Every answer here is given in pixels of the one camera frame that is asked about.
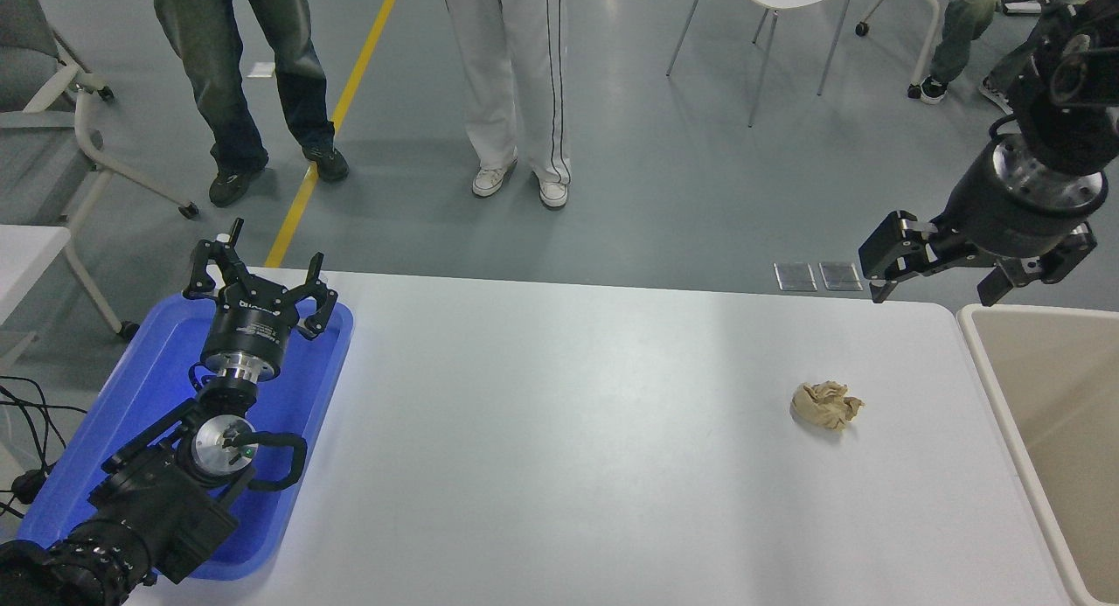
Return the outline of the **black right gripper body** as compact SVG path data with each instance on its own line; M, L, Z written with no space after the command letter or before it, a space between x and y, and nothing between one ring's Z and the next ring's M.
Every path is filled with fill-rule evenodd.
M1102 207L1102 176L1066 176L1040 161L979 157L955 186L939 228L979 250L1032 258L1056 247Z

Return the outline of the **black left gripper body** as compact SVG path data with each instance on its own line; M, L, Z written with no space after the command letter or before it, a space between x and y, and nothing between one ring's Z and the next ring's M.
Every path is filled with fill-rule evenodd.
M299 312L283 299L264 300L263 306L244 299L211 296L215 303L211 328L200 353L200 362L218 371L225 359L248 356L263 371L279 371Z

